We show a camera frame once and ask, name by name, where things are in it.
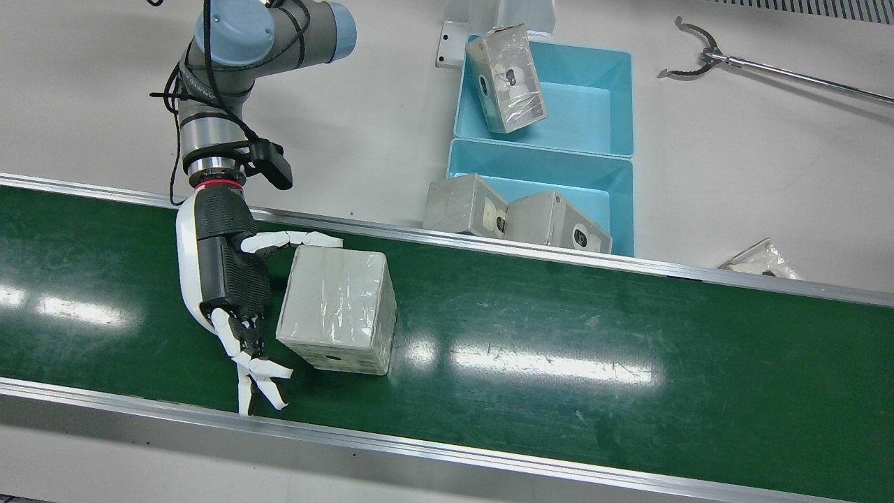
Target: ventilation grille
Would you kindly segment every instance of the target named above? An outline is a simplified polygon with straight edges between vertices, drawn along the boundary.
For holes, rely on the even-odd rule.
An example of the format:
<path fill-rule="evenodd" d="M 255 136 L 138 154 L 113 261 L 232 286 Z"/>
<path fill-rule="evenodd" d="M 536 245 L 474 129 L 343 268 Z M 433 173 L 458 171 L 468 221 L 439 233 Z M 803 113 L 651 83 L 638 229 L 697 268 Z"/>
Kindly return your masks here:
<path fill-rule="evenodd" d="M 894 0 L 714 0 L 714 2 L 881 24 L 891 24 L 894 21 Z"/>

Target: white tabletop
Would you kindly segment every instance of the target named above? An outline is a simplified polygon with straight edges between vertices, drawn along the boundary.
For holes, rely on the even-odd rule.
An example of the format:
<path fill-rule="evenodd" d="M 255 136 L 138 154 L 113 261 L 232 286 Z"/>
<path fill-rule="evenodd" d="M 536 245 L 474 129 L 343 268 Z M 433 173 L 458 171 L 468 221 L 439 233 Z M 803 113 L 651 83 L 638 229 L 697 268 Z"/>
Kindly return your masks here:
<path fill-rule="evenodd" d="M 434 67 L 443 0 L 343 0 L 355 52 L 258 81 L 245 117 L 286 149 L 296 186 L 250 204 L 419 226 L 444 177 L 459 72 Z M 164 80 L 198 0 L 0 4 L 7 173 L 165 192 L 175 149 Z M 554 39 L 634 61 L 637 255 L 716 267 L 771 237 L 806 279 L 894 291 L 894 107 L 717 68 L 727 54 L 894 95 L 894 27 L 704 0 L 556 0 Z M 176 191 L 190 189 L 179 174 Z"/>

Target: white bracket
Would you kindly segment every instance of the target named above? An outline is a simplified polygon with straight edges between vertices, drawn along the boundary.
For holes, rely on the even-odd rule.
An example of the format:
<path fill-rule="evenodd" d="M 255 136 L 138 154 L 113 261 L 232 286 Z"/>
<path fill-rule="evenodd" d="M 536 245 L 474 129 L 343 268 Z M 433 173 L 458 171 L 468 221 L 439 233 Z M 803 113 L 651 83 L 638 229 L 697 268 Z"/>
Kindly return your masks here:
<path fill-rule="evenodd" d="M 555 28 L 554 0 L 451 0 L 444 9 L 444 24 L 434 66 L 459 70 L 466 61 L 466 42 L 494 26 L 520 22 L 528 35 L 550 38 Z"/>

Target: robotic finger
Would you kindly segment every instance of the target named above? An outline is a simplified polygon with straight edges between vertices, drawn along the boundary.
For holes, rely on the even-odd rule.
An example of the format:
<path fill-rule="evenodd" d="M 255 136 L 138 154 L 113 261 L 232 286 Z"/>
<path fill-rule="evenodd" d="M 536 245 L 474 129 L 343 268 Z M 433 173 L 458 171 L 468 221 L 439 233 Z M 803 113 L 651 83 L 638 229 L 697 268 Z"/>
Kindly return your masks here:
<path fill-rule="evenodd" d="M 251 415 L 257 397 L 256 389 L 260 390 L 276 410 L 285 407 L 287 403 L 283 394 L 272 378 L 288 379 L 291 377 L 291 369 L 259 355 L 260 345 L 253 345 L 244 336 L 237 337 L 233 327 L 241 327 L 241 322 L 225 310 L 215 309 L 211 313 L 211 322 L 223 349 L 236 363 L 239 414 Z"/>
<path fill-rule="evenodd" d="M 286 246 L 324 246 L 326 248 L 341 248 L 342 240 L 330 235 L 318 232 L 304 233 L 297 231 L 280 231 L 278 233 L 259 233 L 242 240 L 240 246 L 245 253 L 256 253 L 266 256 L 278 252 Z"/>

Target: black sticker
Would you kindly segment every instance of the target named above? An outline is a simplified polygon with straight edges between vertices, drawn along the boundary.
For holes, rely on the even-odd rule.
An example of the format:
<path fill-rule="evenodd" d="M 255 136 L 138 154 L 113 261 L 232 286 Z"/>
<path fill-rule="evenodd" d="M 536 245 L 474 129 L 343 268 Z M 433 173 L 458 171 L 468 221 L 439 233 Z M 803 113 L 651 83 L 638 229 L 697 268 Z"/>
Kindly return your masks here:
<path fill-rule="evenodd" d="M 574 242 L 581 248 L 586 248 L 586 234 L 580 232 L 580 229 L 574 229 Z"/>

